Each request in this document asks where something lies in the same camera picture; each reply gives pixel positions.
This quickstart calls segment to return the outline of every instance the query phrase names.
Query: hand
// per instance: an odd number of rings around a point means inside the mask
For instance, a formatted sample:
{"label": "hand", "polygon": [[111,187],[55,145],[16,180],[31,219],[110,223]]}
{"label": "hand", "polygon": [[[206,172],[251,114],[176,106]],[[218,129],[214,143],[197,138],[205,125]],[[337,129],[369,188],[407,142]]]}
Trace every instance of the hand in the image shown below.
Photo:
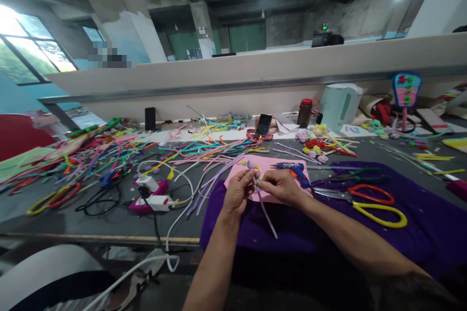
{"label": "hand", "polygon": [[287,169],[266,171],[263,180],[258,181],[256,185],[263,191],[272,194],[282,203],[298,209],[303,207],[304,200],[307,197],[311,198],[298,187]]}
{"label": "hand", "polygon": [[[254,176],[259,177],[257,172],[254,172]],[[251,170],[246,169],[239,172],[229,181],[222,211],[240,217],[245,211],[248,197],[253,192],[253,173]]]}

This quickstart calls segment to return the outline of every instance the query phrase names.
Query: red chair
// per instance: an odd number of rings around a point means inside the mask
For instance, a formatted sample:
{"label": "red chair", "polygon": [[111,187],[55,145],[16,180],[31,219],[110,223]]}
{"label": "red chair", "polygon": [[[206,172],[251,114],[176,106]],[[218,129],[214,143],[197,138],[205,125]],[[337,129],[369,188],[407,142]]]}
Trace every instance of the red chair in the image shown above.
{"label": "red chair", "polygon": [[33,119],[27,115],[1,114],[0,125],[0,161],[56,142],[45,131],[35,129]]}

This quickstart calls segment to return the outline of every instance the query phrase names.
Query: pliers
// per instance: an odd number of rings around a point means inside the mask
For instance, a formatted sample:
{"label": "pliers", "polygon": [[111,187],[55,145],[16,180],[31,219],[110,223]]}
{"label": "pliers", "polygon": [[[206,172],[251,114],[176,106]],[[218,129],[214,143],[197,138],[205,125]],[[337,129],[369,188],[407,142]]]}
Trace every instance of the pliers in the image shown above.
{"label": "pliers", "polygon": [[330,177],[329,179],[326,179],[325,181],[328,181],[328,182],[353,181],[359,184],[362,182],[382,183],[385,181],[389,181],[391,179],[391,177],[387,175],[381,175],[378,177],[361,176],[362,174],[365,174],[365,173],[379,173],[379,171],[380,171],[380,168],[361,168],[361,169],[358,169],[357,171],[349,171],[349,173],[346,173],[346,174],[340,174],[335,177]]}

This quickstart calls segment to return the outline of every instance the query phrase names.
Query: workbench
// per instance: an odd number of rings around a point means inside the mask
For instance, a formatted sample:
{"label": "workbench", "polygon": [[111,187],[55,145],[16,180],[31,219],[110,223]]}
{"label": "workbench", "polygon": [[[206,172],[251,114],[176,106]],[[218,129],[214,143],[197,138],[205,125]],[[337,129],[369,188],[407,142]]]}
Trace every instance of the workbench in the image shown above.
{"label": "workbench", "polygon": [[[457,124],[465,125],[465,121],[463,120],[456,120],[455,122]],[[442,138],[458,138],[466,136],[467,133],[456,133],[455,135],[439,137],[436,138],[436,141],[429,142],[431,151],[440,147],[437,154],[455,157],[452,161],[437,162],[440,169],[447,171],[465,168],[465,165],[467,164],[467,154],[451,149],[439,142],[439,140]],[[399,147],[398,144],[402,139],[390,139],[383,141],[377,137],[366,137],[355,138],[355,140],[360,141],[360,144],[358,144],[358,148],[356,149],[359,156],[358,158],[353,159],[345,155],[331,154],[329,155],[328,164],[334,161],[351,160],[384,163],[397,170],[405,177],[408,177],[421,186],[429,189],[438,196],[467,210],[467,203],[446,190],[445,184],[442,181],[428,176],[413,165],[395,159],[391,153],[382,149],[378,143],[390,144],[409,154],[412,152],[421,153],[422,151],[418,148],[409,146]],[[300,150],[303,147],[298,140],[289,139],[280,140],[280,142],[297,150]],[[272,151],[272,148],[280,148],[275,146],[275,143],[275,140],[264,142],[263,144],[270,148],[271,151],[268,154],[258,155],[290,160],[297,159],[291,155]],[[148,152],[157,153],[159,151],[158,149],[157,145],[148,148],[143,155],[139,156],[139,159],[149,156],[150,154]],[[189,165],[181,165],[178,166],[177,169],[182,171],[188,166]],[[201,164],[187,172],[186,175],[190,178],[194,187],[197,185],[204,167],[205,165]],[[216,168],[208,173],[204,182],[214,176],[215,173]],[[227,170],[221,178],[225,179],[228,173],[229,170]],[[317,179],[327,178],[334,172],[331,170],[308,170],[308,173],[310,175],[310,180],[314,181]],[[156,175],[156,179],[163,180],[168,174],[169,169],[162,166],[161,172],[159,175]],[[467,179],[467,172],[455,175],[461,179]],[[120,184],[120,188],[122,190],[121,202],[127,202],[132,198],[138,197],[139,194],[137,187],[132,184],[133,181],[133,174],[129,174]],[[170,187],[167,194],[173,199],[183,200],[191,195],[190,187],[183,177],[180,177],[175,183],[172,181],[169,183]],[[65,205],[59,209],[47,210],[33,217],[26,215],[26,211],[32,204],[62,186],[63,184],[54,185],[53,179],[50,179],[46,183],[37,181],[32,185],[26,186],[22,189],[22,192],[16,193],[13,196],[8,196],[6,193],[0,196],[0,237],[29,240],[51,240],[55,242],[100,242],[102,244],[122,245],[154,244],[156,242],[152,215],[138,217],[135,213],[128,211],[125,207],[116,207],[109,213],[99,217],[89,217],[85,216],[83,212],[75,212],[74,210],[76,207],[85,203],[98,191],[99,185],[95,185],[85,192],[78,194],[75,198],[66,202]],[[116,189],[113,189],[110,192],[113,194],[113,198],[117,197],[116,191]],[[194,212],[189,218],[185,216],[180,219],[171,233],[171,245],[199,244],[199,235],[206,207],[207,205],[205,203],[199,216],[196,216],[196,213]],[[181,211],[182,209],[180,208],[170,210],[166,213],[158,213],[158,225],[162,236],[162,242],[165,242],[164,237],[170,225],[180,215]]]}

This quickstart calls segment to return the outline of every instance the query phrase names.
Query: white kettle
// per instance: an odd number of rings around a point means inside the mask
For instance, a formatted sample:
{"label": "white kettle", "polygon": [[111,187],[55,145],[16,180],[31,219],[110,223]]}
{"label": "white kettle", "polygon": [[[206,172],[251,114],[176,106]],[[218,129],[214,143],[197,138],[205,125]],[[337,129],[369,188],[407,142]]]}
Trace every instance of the white kettle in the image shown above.
{"label": "white kettle", "polygon": [[357,114],[363,90],[355,84],[331,84],[324,88],[320,103],[321,124],[331,131],[340,131]]}

